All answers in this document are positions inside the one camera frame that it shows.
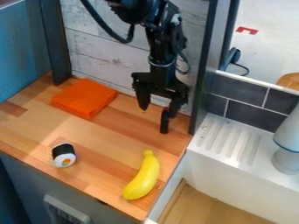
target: yellow banana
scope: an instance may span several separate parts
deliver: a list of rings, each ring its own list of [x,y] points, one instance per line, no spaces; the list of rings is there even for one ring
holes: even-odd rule
[[[153,152],[146,150],[143,155],[142,167],[122,191],[122,197],[126,200],[136,200],[149,193],[158,178],[160,165]]]

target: orange cloth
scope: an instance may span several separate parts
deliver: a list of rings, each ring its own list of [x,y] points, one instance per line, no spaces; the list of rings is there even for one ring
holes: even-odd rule
[[[55,95],[51,104],[85,119],[92,119],[116,95],[117,92],[111,88],[83,79]]]

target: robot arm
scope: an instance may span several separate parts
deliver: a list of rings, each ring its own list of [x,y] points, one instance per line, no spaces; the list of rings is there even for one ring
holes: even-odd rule
[[[133,88],[143,110],[150,105],[150,95],[171,99],[169,108],[163,111],[161,117],[160,132],[167,133],[169,118],[174,118],[188,99],[188,87],[176,76],[177,56],[180,55],[188,64],[182,54],[187,39],[183,34],[179,8],[168,0],[106,1],[122,21],[131,24],[127,38],[120,37],[108,27],[88,0],[81,0],[98,24],[110,36],[124,44],[133,39],[135,25],[145,27],[149,42],[150,70],[148,73],[132,73]]]

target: wooden surface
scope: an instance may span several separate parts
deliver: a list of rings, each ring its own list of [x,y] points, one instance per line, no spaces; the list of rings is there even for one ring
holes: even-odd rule
[[[258,216],[213,199],[184,182],[177,188],[179,195],[159,224],[271,224]]]
[[[49,105],[55,94],[75,81],[55,87],[46,75],[0,104],[0,150],[142,221],[190,141],[189,118],[178,115],[171,121],[170,133],[162,135],[162,108],[150,105],[144,113],[136,99],[126,95],[119,94],[92,121]],[[65,141],[74,145],[78,161],[57,169],[51,146]],[[137,174],[147,149],[160,162],[159,180],[142,199],[126,201],[122,189]]]
[[[276,82],[276,85],[299,90],[299,73],[287,73]]]

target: white shiplap wall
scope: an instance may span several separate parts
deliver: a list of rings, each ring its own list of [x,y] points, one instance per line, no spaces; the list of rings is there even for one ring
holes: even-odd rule
[[[128,24],[123,23],[104,0],[90,0],[117,33],[125,36]],[[174,0],[184,19],[184,35],[188,38],[185,51],[192,71],[184,80],[195,83],[199,56],[205,31],[208,2],[202,0]],[[133,95],[131,73],[147,72],[149,46],[144,28],[138,25],[134,40],[128,45],[108,36],[89,16],[79,0],[60,0],[66,38],[71,55],[73,74],[96,79],[105,85]],[[154,103],[165,106],[167,100],[155,97]]]

